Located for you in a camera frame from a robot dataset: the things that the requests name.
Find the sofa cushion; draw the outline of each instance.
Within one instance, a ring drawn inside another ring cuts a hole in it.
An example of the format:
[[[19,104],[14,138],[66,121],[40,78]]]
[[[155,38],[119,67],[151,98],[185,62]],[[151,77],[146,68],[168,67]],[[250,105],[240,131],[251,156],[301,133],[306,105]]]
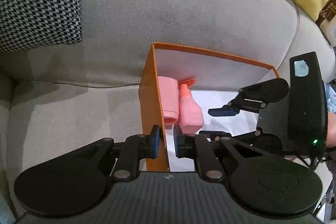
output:
[[[7,175],[11,197],[24,170],[104,137],[115,142],[142,133],[138,86],[85,88],[22,82],[9,114]]]
[[[6,149],[7,126],[9,109],[14,91],[14,80],[8,77],[0,68],[0,222],[8,219],[8,223],[14,222],[13,204],[9,195],[8,181],[6,177]]]
[[[296,30],[291,0],[82,0],[83,42],[1,54],[15,79],[138,84],[152,42],[201,47],[278,67]]]
[[[325,83],[329,83],[336,77],[335,52],[321,30],[316,27],[315,22],[300,7],[297,7],[297,9],[299,15],[297,33],[286,57],[278,68],[278,73],[280,77],[285,78],[289,83],[289,59],[307,52],[316,52],[322,79]]]

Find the brown box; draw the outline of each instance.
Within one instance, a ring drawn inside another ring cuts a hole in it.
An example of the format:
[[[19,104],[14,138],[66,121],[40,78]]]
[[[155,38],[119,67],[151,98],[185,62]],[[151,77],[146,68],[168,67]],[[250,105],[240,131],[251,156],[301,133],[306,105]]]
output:
[[[161,42],[153,43],[149,51],[139,87],[142,131],[149,134],[152,126],[162,129],[159,154],[147,159],[148,171],[169,171],[164,119],[161,107],[158,75],[182,81],[197,79],[193,89],[238,91],[239,88],[278,76],[269,64],[222,52]]]

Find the pink container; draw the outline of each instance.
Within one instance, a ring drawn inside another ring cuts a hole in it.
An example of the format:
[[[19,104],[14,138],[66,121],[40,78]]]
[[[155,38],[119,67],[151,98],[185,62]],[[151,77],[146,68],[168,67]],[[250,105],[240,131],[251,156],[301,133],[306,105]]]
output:
[[[193,134],[199,131],[204,125],[202,109],[194,101],[186,83],[180,85],[179,105],[178,124],[181,126],[183,134]]]
[[[172,126],[179,120],[179,85],[170,77],[158,76],[157,79],[165,126]]]

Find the white label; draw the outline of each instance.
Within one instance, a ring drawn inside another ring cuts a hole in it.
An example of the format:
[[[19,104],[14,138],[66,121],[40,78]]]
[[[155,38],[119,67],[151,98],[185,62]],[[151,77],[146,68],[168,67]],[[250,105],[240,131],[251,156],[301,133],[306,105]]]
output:
[[[305,77],[309,73],[309,67],[304,60],[294,61],[294,74],[297,77]]]

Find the pink pump bottle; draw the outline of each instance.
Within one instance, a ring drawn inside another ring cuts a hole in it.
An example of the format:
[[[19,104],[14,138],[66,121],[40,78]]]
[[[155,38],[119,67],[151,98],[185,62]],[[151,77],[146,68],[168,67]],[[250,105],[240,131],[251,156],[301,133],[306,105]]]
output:
[[[179,120],[183,134],[193,134],[199,131],[203,125],[201,107],[194,101],[191,91],[186,83],[179,86]]]

